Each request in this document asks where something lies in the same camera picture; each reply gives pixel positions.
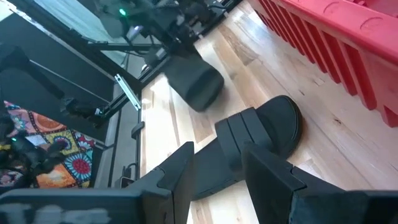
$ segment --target black cable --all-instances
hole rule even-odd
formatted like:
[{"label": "black cable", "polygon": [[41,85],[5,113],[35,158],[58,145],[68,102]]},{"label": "black cable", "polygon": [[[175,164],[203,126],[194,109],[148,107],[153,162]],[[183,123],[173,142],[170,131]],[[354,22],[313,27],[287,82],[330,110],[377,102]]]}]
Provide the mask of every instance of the black cable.
[{"label": "black cable", "polygon": [[136,162],[133,162],[133,163],[129,164],[129,165],[126,167],[126,169],[131,168],[132,166],[137,167],[137,163],[136,163]]},{"label": "black cable", "polygon": [[154,46],[155,45],[154,37],[151,34],[149,34],[149,38],[152,46]]},{"label": "black cable", "polygon": [[145,56],[145,55],[139,55],[139,54],[135,54],[135,53],[128,52],[128,51],[122,51],[122,52],[124,52],[126,54],[129,54],[129,55],[134,55],[134,56],[137,56],[137,57],[144,57]]},{"label": "black cable", "polygon": [[216,6],[216,5],[208,6],[209,9],[214,8],[214,7],[217,8],[217,9],[226,9],[224,6]]},{"label": "black cable", "polygon": [[[133,47],[134,48],[134,44],[132,44],[132,42],[125,36],[125,37],[123,37],[123,39],[127,42],[127,44],[130,46],[130,47]],[[133,52],[135,52],[135,53],[132,53],[132,52],[130,52],[130,51],[122,51],[122,52],[124,52],[124,53],[127,53],[127,54],[131,54],[131,55],[135,55],[135,56],[138,56],[138,57],[141,57],[141,56],[144,56],[142,53],[140,53],[140,51],[137,51],[137,50],[132,50]]]},{"label": "black cable", "polygon": [[129,53],[136,54],[136,55],[140,55],[140,56],[146,55],[146,53],[141,53],[140,51],[136,51],[136,50],[133,50],[134,53],[132,53],[131,50],[122,50],[122,52],[127,53],[127,54],[129,54]]}]

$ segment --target wooden floor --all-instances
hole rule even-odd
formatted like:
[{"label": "wooden floor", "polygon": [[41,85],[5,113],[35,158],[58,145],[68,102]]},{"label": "wooden floor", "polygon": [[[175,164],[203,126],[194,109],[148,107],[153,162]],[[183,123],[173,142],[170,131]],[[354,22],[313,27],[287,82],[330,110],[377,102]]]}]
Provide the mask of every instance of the wooden floor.
[{"label": "wooden floor", "polygon": [[[216,137],[215,122],[288,95],[305,119],[291,163],[346,190],[398,189],[398,129],[388,128],[377,111],[368,111],[276,36],[247,2],[196,47],[224,76],[225,89],[206,113],[196,113],[164,77],[146,87],[142,175],[186,141],[199,151]],[[245,182],[192,202],[188,223],[258,223]]]}]

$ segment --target colorful patterned rug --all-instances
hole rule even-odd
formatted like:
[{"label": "colorful patterned rug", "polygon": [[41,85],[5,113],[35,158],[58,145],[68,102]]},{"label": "colorful patterned rug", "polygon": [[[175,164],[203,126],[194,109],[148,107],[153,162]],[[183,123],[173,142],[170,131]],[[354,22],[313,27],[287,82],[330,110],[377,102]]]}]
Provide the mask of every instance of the colorful patterned rug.
[{"label": "colorful patterned rug", "polygon": [[6,101],[5,103],[12,120],[15,122],[15,133],[26,130],[29,133],[27,139],[44,149],[47,149],[55,141],[68,143],[67,148],[62,151],[67,156],[65,162],[57,165],[51,173],[38,176],[34,187],[88,187],[95,141],[43,115],[27,111]]}]

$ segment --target red crate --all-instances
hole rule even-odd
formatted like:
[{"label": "red crate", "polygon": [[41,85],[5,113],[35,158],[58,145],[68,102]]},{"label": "red crate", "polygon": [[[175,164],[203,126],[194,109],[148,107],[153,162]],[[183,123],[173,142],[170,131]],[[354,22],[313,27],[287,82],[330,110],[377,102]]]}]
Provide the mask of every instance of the red crate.
[{"label": "red crate", "polygon": [[248,0],[267,27],[398,126],[398,0]]}]

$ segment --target black foam pad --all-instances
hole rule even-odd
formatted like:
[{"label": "black foam pad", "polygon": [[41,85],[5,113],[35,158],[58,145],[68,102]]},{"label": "black foam pad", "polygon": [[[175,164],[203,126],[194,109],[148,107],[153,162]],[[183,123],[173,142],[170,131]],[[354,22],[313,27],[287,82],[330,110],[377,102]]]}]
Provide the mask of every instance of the black foam pad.
[{"label": "black foam pad", "polygon": [[256,110],[249,108],[219,121],[215,128],[217,138],[195,155],[194,200],[244,179],[241,152],[247,142],[288,158],[300,141],[302,117],[288,96],[277,96]]},{"label": "black foam pad", "polygon": [[195,111],[204,111],[224,86],[223,76],[199,55],[173,55],[163,67],[169,85]]},{"label": "black foam pad", "polygon": [[288,96],[277,96],[257,108],[256,113],[272,139],[273,146],[267,144],[266,148],[283,159],[289,158],[303,131],[303,119],[297,104]]}]

